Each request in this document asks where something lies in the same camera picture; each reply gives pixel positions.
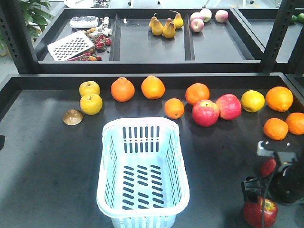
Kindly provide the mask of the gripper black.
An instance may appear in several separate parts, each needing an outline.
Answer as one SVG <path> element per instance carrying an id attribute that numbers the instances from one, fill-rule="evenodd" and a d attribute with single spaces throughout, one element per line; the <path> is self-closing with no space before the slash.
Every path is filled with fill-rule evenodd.
<path id="1" fill-rule="evenodd" d="M 258 197 L 270 198 L 282 204 L 304 202 L 304 165 L 299 161 L 274 175 L 268 189 L 268 177 L 247 176 L 241 182 L 244 202 L 258 203 Z"/>

